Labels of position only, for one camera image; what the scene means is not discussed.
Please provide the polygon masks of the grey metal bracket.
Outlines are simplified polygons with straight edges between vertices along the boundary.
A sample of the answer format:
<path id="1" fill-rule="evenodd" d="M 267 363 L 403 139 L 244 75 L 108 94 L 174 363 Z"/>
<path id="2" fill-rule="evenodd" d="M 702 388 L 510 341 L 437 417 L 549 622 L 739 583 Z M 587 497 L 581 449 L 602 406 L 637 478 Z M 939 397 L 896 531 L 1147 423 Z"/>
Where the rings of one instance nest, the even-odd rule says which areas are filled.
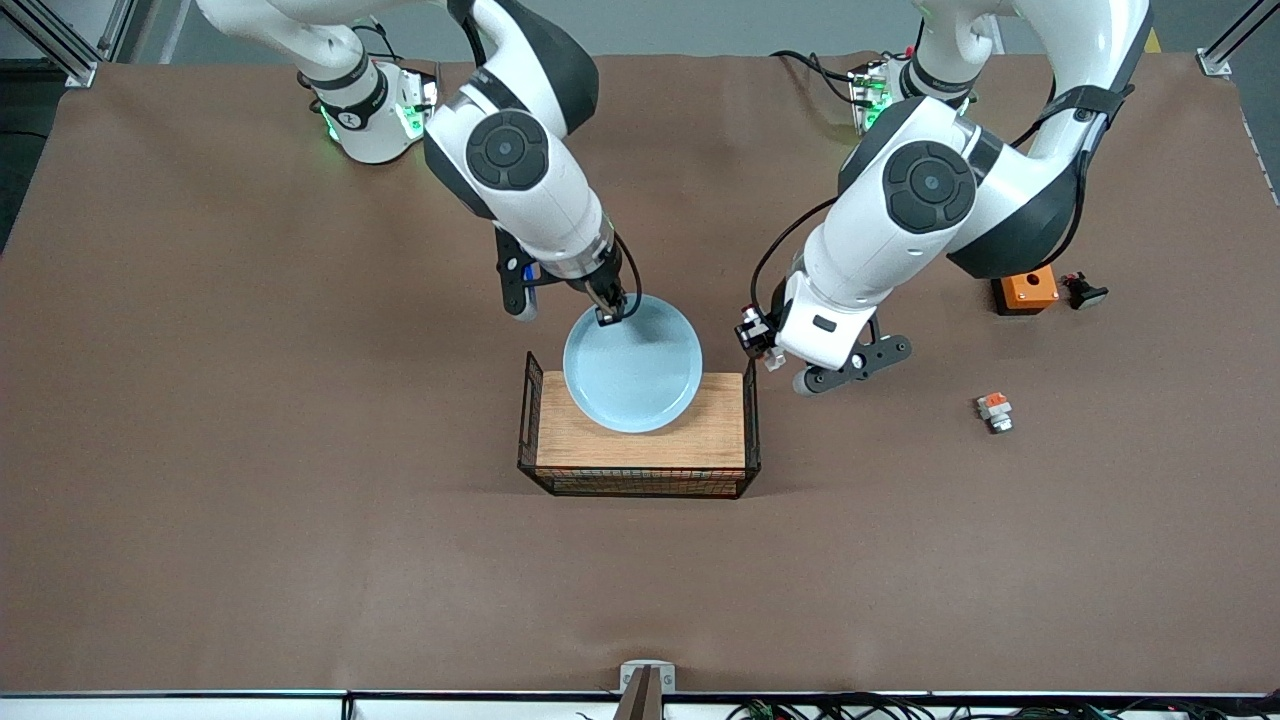
<path id="1" fill-rule="evenodd" d="M 673 664 L 653 659 L 623 662 L 613 720 L 664 720 L 664 696 L 675 691 Z"/>

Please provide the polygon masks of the brown table mat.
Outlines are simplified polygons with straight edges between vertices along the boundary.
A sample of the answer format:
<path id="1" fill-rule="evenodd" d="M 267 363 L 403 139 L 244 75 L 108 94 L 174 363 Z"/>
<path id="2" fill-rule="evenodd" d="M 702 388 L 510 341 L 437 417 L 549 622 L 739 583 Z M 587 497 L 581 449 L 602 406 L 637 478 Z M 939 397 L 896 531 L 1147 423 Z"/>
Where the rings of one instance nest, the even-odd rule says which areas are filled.
<path id="1" fill-rule="evenodd" d="M 1056 265 L 938 261 L 914 355 L 760 378 L 740 500 L 556 498 L 488 224 L 361 167 L 282 67 L 102 68 L 0 256 L 0 689 L 1280 688 L 1280 208 L 1236 91 L 1148 55 Z M 975 398 L 1005 393 L 993 434 Z"/>

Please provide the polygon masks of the light blue plate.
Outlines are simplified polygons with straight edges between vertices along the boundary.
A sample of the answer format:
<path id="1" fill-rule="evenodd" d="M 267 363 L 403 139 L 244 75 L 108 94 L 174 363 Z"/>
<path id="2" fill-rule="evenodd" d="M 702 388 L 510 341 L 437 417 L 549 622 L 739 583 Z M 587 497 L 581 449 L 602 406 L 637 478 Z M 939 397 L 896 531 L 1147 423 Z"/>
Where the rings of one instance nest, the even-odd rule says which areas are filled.
<path id="1" fill-rule="evenodd" d="M 632 314 L 602 325 L 584 311 L 564 342 L 562 372 L 571 398 L 598 425 L 648 433 L 678 419 L 695 400 L 703 348 L 690 320 L 652 295 L 627 296 Z"/>

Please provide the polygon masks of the orange button enclosure box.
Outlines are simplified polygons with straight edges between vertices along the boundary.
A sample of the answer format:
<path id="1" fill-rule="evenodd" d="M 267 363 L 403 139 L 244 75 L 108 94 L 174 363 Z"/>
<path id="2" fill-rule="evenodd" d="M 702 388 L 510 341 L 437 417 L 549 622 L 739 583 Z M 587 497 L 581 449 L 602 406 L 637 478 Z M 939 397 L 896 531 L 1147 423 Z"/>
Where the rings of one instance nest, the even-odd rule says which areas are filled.
<path id="1" fill-rule="evenodd" d="M 1051 265 L 989 282 L 995 311 L 1001 316 L 1032 316 L 1055 305 L 1059 284 Z"/>

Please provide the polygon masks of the aluminium frame post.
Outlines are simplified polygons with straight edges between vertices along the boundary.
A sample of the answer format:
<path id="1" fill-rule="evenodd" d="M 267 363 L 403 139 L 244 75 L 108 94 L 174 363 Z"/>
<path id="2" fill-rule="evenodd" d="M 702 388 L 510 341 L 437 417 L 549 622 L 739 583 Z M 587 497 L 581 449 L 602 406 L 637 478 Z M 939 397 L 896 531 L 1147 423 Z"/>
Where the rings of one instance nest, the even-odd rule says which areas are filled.
<path id="1" fill-rule="evenodd" d="M 1196 60 L 1206 77 L 1229 77 L 1231 55 L 1280 12 L 1280 0 L 1252 0 L 1251 5 L 1207 47 L 1196 50 Z"/>
<path id="2" fill-rule="evenodd" d="M 92 86 L 99 68 L 120 56 L 138 0 L 0 0 L 0 17 L 65 77 Z"/>

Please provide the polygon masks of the white table edge rail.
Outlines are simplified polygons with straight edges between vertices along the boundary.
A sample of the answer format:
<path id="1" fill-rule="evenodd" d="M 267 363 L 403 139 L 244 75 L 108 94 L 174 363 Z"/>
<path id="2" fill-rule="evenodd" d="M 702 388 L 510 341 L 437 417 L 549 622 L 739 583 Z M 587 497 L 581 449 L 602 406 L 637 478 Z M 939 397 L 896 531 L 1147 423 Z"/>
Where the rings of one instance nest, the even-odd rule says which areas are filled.
<path id="1" fill-rule="evenodd" d="M 0 693 L 0 720 L 613 720 L 620 691 Z M 664 720 L 1280 720 L 1263 693 L 676 691 Z"/>

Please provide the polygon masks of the black push button white cap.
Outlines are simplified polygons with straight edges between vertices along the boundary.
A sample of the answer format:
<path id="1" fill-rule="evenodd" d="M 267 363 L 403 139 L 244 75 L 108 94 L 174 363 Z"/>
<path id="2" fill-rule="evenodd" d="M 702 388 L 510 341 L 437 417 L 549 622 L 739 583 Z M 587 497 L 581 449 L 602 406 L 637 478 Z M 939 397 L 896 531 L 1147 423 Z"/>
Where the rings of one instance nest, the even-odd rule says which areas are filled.
<path id="1" fill-rule="evenodd" d="M 1093 307 L 1105 301 L 1108 288 L 1092 284 L 1083 272 L 1068 273 L 1060 278 L 1060 284 L 1068 292 L 1068 304 L 1071 310 L 1080 311 Z"/>

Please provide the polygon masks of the wooden board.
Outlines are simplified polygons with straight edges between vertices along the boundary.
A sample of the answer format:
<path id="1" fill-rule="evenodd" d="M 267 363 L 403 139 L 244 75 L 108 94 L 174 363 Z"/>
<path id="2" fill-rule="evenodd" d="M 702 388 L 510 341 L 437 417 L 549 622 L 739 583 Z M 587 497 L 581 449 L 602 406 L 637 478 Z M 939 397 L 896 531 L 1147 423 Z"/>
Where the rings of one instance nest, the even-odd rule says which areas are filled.
<path id="1" fill-rule="evenodd" d="M 648 433 L 622 433 L 589 419 L 572 400 L 562 372 L 545 372 L 538 409 L 535 460 L 557 468 L 744 468 L 744 377 L 703 377 L 690 406 Z"/>

